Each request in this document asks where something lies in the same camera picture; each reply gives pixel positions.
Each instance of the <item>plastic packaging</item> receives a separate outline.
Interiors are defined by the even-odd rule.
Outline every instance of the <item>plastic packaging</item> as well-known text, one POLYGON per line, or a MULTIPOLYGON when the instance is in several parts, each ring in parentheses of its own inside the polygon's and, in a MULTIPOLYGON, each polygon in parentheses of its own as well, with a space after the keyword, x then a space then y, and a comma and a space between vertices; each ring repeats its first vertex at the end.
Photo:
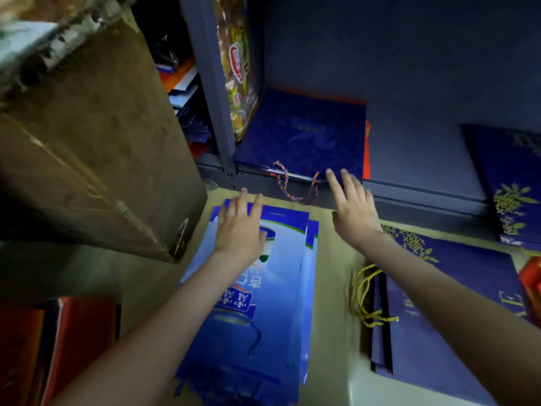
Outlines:
POLYGON ((218 43, 231 122, 238 142, 258 100, 258 88, 246 30, 244 0, 213 0, 218 21, 218 43))

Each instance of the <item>left hand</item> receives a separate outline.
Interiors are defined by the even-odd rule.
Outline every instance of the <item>left hand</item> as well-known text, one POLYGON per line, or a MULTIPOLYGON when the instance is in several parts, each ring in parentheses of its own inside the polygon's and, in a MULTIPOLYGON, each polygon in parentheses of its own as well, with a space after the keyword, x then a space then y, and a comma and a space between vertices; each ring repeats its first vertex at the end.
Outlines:
POLYGON ((214 247, 214 253, 228 260, 239 273, 259 258, 267 237, 265 231, 259 231, 263 195, 255 198, 250 215, 246 195, 246 188, 243 188, 239 196, 231 200, 227 211, 224 206, 221 207, 214 247))

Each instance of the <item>hand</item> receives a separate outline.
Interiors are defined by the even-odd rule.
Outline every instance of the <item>hand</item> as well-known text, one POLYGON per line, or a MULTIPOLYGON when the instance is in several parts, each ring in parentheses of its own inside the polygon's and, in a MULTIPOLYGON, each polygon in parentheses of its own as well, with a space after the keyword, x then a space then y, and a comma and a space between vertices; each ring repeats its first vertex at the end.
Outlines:
POLYGON ((328 169, 326 174, 336 203, 334 229, 349 245, 366 255, 366 241, 383 233, 374 196, 345 169, 341 171, 343 190, 332 170, 328 169))
POLYGON ((259 231, 259 220, 263 207, 263 195, 259 194, 252 205, 250 216, 247 212, 246 188, 234 197, 227 211, 224 206, 218 215, 218 232, 214 253, 230 260, 239 273, 252 265, 263 252, 267 233, 259 231))

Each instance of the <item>gold rope handle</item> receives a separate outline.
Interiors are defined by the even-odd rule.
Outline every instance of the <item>gold rope handle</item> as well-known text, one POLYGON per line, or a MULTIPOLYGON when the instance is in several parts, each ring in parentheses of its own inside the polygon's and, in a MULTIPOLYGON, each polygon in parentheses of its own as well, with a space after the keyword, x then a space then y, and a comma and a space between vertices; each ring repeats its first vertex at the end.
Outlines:
POLYGON ((365 300, 366 294, 369 291, 370 287, 370 280, 375 277, 377 274, 381 273, 381 269, 377 269, 374 271, 374 273, 371 273, 366 278, 364 278, 361 282, 359 282, 359 278, 361 275, 366 272, 368 269, 375 268, 376 266, 374 264, 365 266, 362 268, 357 275, 355 276, 355 279, 351 283, 351 291, 350 291, 350 298, 349 298, 349 308, 351 309, 351 312, 361 319, 361 322, 366 327, 374 327, 374 326, 381 326, 384 322, 393 322, 398 321, 398 316, 393 316, 390 318, 384 318, 381 315, 382 310, 378 309, 374 312, 368 312, 365 307, 363 306, 363 302, 365 300))

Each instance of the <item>right hand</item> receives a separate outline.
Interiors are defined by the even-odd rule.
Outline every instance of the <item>right hand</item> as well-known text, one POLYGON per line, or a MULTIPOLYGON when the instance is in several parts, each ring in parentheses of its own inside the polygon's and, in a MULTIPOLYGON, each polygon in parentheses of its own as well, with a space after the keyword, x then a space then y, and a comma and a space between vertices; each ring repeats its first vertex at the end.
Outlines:
POLYGON ((326 172, 336 203, 336 211, 333 212, 334 229, 344 241, 366 255, 368 241, 383 234, 375 210, 374 196, 348 171, 343 169, 340 173, 343 190, 334 172, 330 169, 326 172))

